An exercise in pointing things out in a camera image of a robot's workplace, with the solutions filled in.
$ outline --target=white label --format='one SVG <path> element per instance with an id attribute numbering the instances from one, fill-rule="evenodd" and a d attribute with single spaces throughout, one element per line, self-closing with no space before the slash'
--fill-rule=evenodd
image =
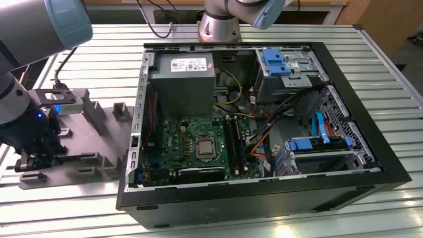
<path id="1" fill-rule="evenodd" d="M 172 72 L 207 71 L 206 58 L 172 59 L 171 71 Z"/>
<path id="2" fill-rule="evenodd" d="M 290 68 L 298 68 L 298 63 L 286 63 Z"/>
<path id="3" fill-rule="evenodd" d="M 263 163 L 263 166 L 264 166 L 264 168 L 268 170 L 268 171 L 271 171 L 271 164 L 270 164 L 270 162 L 267 162 L 267 160 L 264 161 L 264 163 Z"/>
<path id="4" fill-rule="evenodd" d="M 255 96 L 250 96 L 250 101 L 251 101 L 251 104 L 256 104 L 256 97 Z"/>

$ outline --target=green circuit board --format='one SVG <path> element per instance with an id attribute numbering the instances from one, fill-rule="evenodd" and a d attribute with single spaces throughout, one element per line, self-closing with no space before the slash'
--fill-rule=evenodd
<path id="1" fill-rule="evenodd" d="M 243 137 L 251 134 L 247 118 L 238 120 Z M 198 159 L 196 138 L 211 136 L 216 157 L 204 162 Z M 160 155 L 162 169 L 192 168 L 192 167 L 224 167 L 227 180 L 248 179 L 259 177 L 258 163 L 248 164 L 248 172 L 238 175 L 231 173 L 230 158 L 224 142 L 224 129 L 222 118 L 170 119 L 163 123 L 163 147 Z"/>

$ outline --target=gray robot arm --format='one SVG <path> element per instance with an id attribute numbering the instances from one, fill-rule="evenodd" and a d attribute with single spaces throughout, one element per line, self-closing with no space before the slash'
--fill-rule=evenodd
<path id="1" fill-rule="evenodd" d="M 12 146 L 23 157 L 16 171 L 50 167 L 55 153 L 66 150 L 58 137 L 55 112 L 42 109 L 52 104 L 42 101 L 43 92 L 64 92 L 68 104 L 75 97 L 62 83 L 56 83 L 55 89 L 27 91 L 11 71 L 71 50 L 91 37 L 91 23 L 80 0 L 0 0 L 0 144 Z"/>
<path id="2" fill-rule="evenodd" d="M 238 19 L 264 30 L 275 22 L 282 9 L 294 0 L 206 0 L 200 23 L 200 40 L 236 42 L 240 38 Z"/>

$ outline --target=metal slatted table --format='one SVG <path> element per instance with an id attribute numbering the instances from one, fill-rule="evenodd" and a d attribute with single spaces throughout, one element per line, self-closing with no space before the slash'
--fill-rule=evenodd
<path id="1" fill-rule="evenodd" d="M 167 27 L 156 25 L 159 32 Z M 196 26 L 180 25 L 168 39 L 144 25 L 95 25 L 94 38 L 76 50 L 60 79 L 90 88 L 102 107 L 135 104 L 143 43 L 196 42 Z M 324 42 L 360 97 L 413 182 L 381 192 L 339 211 L 146 230 L 115 210 L 118 181 L 20 190 L 14 150 L 0 147 L 0 236 L 20 237 L 339 237 L 423 236 L 423 100 L 367 33 L 351 26 L 242 26 L 244 42 Z M 52 87 L 55 69 L 68 52 L 51 57 L 36 87 Z"/>

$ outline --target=motherboard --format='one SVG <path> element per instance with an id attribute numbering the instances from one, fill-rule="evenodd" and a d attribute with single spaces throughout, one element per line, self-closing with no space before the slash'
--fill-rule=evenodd
<path id="1" fill-rule="evenodd" d="M 162 153 L 147 155 L 152 168 L 150 181 L 156 186 L 170 185 L 178 183 L 172 178 L 180 175 L 192 179 L 207 173 L 223 176 L 222 180 L 259 178 L 258 161 L 246 148 L 250 135 L 246 117 L 166 120 Z M 208 179 L 214 180 L 202 177 L 191 182 Z"/>

